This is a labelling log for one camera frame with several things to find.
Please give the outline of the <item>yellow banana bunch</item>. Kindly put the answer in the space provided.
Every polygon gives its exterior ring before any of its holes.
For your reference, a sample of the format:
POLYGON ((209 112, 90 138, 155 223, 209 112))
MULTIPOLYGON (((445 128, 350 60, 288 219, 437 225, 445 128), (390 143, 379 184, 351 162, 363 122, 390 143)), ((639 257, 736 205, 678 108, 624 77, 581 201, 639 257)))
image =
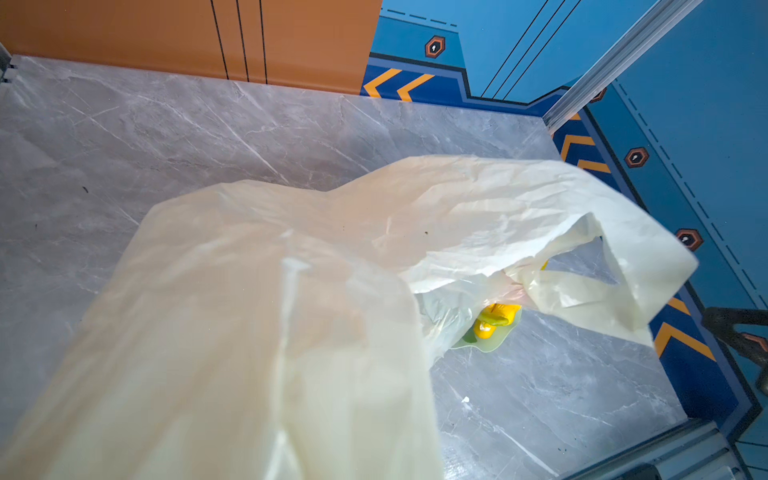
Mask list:
POLYGON ((498 303, 484 308, 473 325, 476 339, 490 339, 499 328, 513 326, 521 310, 520 305, 498 303))

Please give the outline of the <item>cream plastic bag orange print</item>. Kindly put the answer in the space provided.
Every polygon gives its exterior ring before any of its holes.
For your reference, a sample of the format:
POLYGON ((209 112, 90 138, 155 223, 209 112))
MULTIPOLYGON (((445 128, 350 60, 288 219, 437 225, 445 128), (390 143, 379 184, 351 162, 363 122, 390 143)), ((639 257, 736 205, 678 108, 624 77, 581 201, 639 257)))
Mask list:
POLYGON ((562 161, 409 157, 154 206, 5 479, 439 479, 429 371, 493 303, 642 345, 696 257, 562 161))

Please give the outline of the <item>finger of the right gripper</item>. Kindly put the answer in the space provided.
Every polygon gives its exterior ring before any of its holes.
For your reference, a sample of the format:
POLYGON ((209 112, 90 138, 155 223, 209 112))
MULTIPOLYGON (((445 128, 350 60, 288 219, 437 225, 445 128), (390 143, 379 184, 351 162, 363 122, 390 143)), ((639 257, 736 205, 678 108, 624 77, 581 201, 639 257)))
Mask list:
POLYGON ((759 368, 755 386, 767 395, 767 338, 736 329, 737 325, 766 327, 767 311, 709 307, 705 309, 701 323, 716 339, 759 368))

